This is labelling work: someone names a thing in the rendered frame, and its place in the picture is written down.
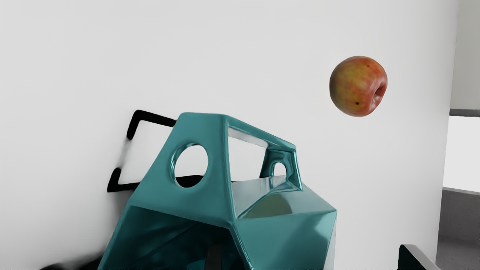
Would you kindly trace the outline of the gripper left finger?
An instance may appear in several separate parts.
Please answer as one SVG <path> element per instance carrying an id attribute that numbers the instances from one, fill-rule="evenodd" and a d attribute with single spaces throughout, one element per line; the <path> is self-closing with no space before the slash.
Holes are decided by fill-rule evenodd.
<path id="1" fill-rule="evenodd" d="M 102 255 L 47 265 L 39 270 L 98 270 Z"/>

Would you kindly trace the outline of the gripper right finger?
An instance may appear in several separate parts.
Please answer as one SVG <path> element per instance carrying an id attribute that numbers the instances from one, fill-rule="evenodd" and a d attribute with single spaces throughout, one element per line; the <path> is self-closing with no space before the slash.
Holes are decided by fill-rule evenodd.
<path id="1" fill-rule="evenodd" d="M 398 251 L 397 270 L 441 270 L 414 244 L 401 244 Z"/>

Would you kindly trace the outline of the teal faceted mug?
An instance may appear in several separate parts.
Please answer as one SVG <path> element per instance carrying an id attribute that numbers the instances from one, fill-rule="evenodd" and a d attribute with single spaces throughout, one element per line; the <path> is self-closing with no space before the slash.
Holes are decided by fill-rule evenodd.
<path id="1" fill-rule="evenodd" d="M 301 181 L 295 145 L 223 114 L 178 120 L 134 188 L 98 270 L 333 270 L 337 210 Z"/>

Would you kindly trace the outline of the red yellow apple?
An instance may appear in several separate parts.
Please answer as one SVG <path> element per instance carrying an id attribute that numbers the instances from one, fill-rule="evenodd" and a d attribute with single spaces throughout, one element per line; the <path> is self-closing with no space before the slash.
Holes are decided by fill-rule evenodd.
<path id="1" fill-rule="evenodd" d="M 387 86 L 388 77 L 382 65 L 370 57 L 353 56 L 332 71 L 330 98 L 344 114 L 364 117 L 379 106 Z"/>

